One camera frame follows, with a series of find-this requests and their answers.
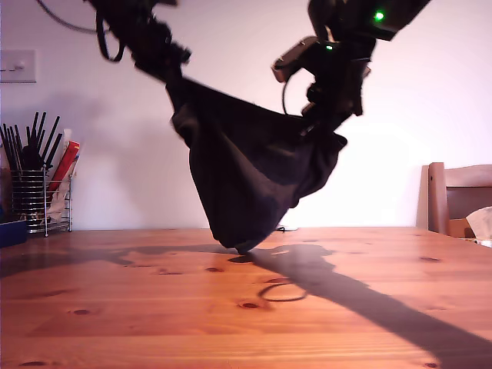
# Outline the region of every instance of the blue container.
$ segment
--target blue container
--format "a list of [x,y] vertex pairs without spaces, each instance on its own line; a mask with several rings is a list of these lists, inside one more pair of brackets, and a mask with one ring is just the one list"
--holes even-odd
[[11,221],[0,224],[0,248],[27,241],[28,229],[25,221]]

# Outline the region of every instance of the wooden chair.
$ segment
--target wooden chair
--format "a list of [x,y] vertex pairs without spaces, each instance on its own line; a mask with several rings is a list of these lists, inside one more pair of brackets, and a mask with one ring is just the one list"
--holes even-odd
[[474,238],[466,217],[492,206],[492,165],[445,169],[429,165],[429,231]]

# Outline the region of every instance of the black cable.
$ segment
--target black cable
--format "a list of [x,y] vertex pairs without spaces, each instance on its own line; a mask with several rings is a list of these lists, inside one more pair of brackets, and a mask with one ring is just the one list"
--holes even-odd
[[306,291],[304,291],[304,293],[301,296],[297,296],[295,298],[278,298],[277,299],[277,298],[266,298],[265,297],[267,292],[269,292],[270,290],[273,290],[274,288],[277,288],[280,286],[286,286],[288,284],[292,284],[292,283],[291,282],[289,282],[289,283],[277,283],[277,284],[273,284],[271,286],[268,286],[268,287],[264,288],[263,290],[261,290],[260,292],[258,292],[258,297],[262,298],[265,301],[269,301],[269,302],[294,302],[294,301],[304,300],[308,296],[308,293]]
[[97,35],[98,32],[95,29],[80,27],[78,25],[73,25],[72,23],[64,21],[63,19],[58,17],[54,12],[52,12],[42,0],[36,0],[36,2],[39,4],[39,6],[41,6],[41,8],[45,11],[46,14],[48,14],[55,22],[59,23],[60,25],[63,25],[66,28],[70,28],[72,31],[77,31],[88,35]]
[[287,78],[287,81],[285,81],[284,88],[282,89],[282,108],[284,108],[284,113],[285,115],[288,115],[287,109],[285,108],[285,90],[287,90],[287,83],[291,80],[291,75],[289,75],[289,78]]

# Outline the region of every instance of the metal rack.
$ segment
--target metal rack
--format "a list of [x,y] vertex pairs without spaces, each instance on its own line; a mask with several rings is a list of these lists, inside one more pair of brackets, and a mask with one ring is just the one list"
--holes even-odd
[[[26,220],[29,234],[54,230],[71,231],[71,176],[63,181],[49,181],[46,169],[40,171],[12,171],[12,212]],[[50,186],[57,184],[55,191]],[[61,209],[56,211],[54,198]]]

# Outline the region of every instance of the green led light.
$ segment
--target green led light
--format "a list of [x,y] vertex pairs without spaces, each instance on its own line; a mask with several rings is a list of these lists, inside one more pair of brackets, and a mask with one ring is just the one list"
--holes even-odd
[[376,22],[381,22],[384,19],[384,13],[383,12],[376,12],[374,15],[374,20]]

